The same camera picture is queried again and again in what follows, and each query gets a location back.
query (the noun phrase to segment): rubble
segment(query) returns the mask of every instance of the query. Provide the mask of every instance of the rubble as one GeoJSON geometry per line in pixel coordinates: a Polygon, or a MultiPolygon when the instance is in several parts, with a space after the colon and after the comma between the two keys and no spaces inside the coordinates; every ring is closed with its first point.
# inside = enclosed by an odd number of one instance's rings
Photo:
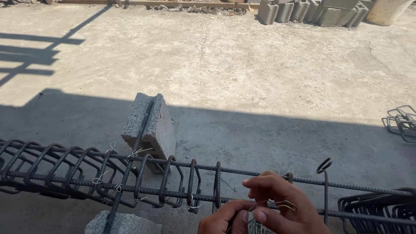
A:
{"type": "Polygon", "coordinates": [[[160,5],[158,7],[146,6],[148,10],[161,10],[169,12],[188,12],[188,13],[200,13],[200,14],[211,14],[211,15],[224,15],[224,16],[234,16],[234,15],[245,15],[247,13],[246,9],[234,9],[234,8],[222,8],[222,7],[167,7],[160,5]]]}

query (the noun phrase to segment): rebar cage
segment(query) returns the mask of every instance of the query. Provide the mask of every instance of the rebar cage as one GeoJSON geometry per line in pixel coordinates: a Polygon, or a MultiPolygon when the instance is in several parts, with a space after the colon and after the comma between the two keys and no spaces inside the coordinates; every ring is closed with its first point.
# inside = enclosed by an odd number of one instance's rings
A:
{"type": "MultiPolygon", "coordinates": [[[[358,233],[416,233],[416,221],[414,221],[416,214],[413,215],[416,209],[414,189],[378,189],[328,182],[325,169],[331,163],[332,160],[327,159],[318,167],[317,173],[324,172],[325,181],[295,178],[291,173],[283,178],[291,183],[323,185],[325,209],[317,209],[317,212],[325,216],[325,222],[328,216],[341,218],[345,232],[348,219],[358,233]],[[339,210],[329,211],[327,208],[328,187],[371,193],[340,198],[339,210]]],[[[163,207],[165,204],[178,208],[185,200],[188,211],[197,214],[200,202],[206,201],[213,203],[212,211],[214,212],[220,208],[221,203],[232,199],[221,197],[221,173],[249,176],[260,174],[223,168],[220,162],[217,162],[216,166],[206,166],[197,164],[195,159],[192,159],[191,163],[178,162],[174,156],[161,160],[154,159],[149,154],[145,157],[121,155],[113,149],[100,152],[93,147],[85,150],[76,146],[66,148],[60,144],[50,144],[44,147],[36,142],[23,142],[16,139],[0,140],[0,191],[9,194],[17,194],[21,191],[33,192],[59,199],[91,199],[111,206],[112,209],[104,229],[105,234],[110,231],[119,204],[135,208],[138,202],[145,202],[154,208],[163,207]],[[132,166],[134,161],[141,162],[140,168],[132,166]],[[163,172],[159,188],[141,186],[146,163],[166,165],[167,170],[164,171],[158,167],[163,172]],[[176,191],[166,188],[170,166],[176,167],[179,172],[179,188],[176,191]],[[186,188],[183,184],[185,181],[183,170],[187,168],[190,171],[186,188]],[[200,189],[200,170],[215,171],[212,195],[206,194],[205,191],[203,194],[200,189]],[[87,178],[85,172],[91,171],[94,171],[94,178],[87,178]],[[116,174],[122,174],[121,183],[114,183],[116,174]],[[196,193],[193,192],[194,174],[198,179],[196,193]],[[126,185],[129,176],[134,176],[136,182],[134,186],[126,185]],[[133,195],[135,202],[121,199],[122,194],[127,192],[133,195]],[[146,199],[146,194],[158,196],[158,202],[146,199]]]]}

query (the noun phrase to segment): finger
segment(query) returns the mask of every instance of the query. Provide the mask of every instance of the finger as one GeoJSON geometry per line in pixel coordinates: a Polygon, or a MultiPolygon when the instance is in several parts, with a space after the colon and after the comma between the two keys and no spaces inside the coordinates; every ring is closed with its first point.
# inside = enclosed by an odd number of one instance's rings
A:
{"type": "Polygon", "coordinates": [[[276,195],[282,197],[290,197],[299,192],[295,186],[287,183],[282,177],[272,175],[258,176],[244,180],[243,185],[249,189],[271,189],[276,195]]]}
{"type": "Polygon", "coordinates": [[[247,234],[248,233],[248,212],[240,210],[231,226],[231,234],[247,234]]]}
{"type": "Polygon", "coordinates": [[[301,234],[299,223],[290,221],[269,208],[259,207],[253,212],[254,218],[275,233],[301,234]]]}
{"type": "Polygon", "coordinates": [[[240,210],[248,210],[256,203],[249,200],[230,200],[212,214],[216,220],[230,221],[240,210]]]}

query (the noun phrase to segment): wooden board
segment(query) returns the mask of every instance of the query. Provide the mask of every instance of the wooden board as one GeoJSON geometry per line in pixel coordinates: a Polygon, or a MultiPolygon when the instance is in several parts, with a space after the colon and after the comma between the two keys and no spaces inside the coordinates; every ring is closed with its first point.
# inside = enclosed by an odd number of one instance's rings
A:
{"type": "MultiPolygon", "coordinates": [[[[116,3],[115,0],[62,0],[63,3],[76,3],[76,4],[109,4],[116,3]]],[[[171,2],[171,1],[154,1],[154,0],[128,0],[127,4],[132,5],[144,5],[144,6],[159,6],[165,5],[167,7],[177,7],[181,4],[183,7],[222,7],[222,8],[241,8],[248,9],[249,5],[253,9],[258,9],[259,3],[227,3],[227,2],[171,2]]]]}

